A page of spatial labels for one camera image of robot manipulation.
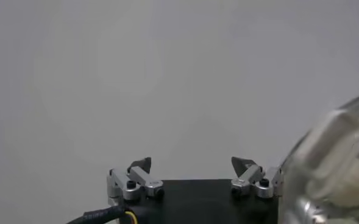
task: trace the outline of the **gray background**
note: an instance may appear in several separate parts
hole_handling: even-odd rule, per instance
[[[0,0],[0,223],[106,206],[105,175],[277,165],[359,95],[359,0]]]

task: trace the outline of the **screw head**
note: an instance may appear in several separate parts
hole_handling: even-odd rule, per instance
[[[126,188],[128,189],[135,189],[136,188],[136,182],[130,180],[126,183]]]
[[[259,181],[259,185],[262,187],[268,187],[269,186],[269,180],[267,179],[262,179]]]

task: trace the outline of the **metal clamp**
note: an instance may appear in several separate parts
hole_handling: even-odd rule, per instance
[[[250,193],[251,185],[263,178],[262,168],[251,165],[240,177],[233,179],[231,191],[234,197],[241,197]]]
[[[281,169],[272,167],[263,179],[255,183],[256,195],[260,198],[272,198],[277,195],[281,182]]]
[[[135,166],[129,170],[129,177],[131,180],[140,183],[145,187],[146,195],[153,198],[162,198],[165,194],[163,189],[163,182],[161,180],[153,179],[142,168]]]
[[[112,169],[107,177],[107,194],[109,198],[137,200],[140,198],[141,189],[140,185],[129,179],[125,172]]]

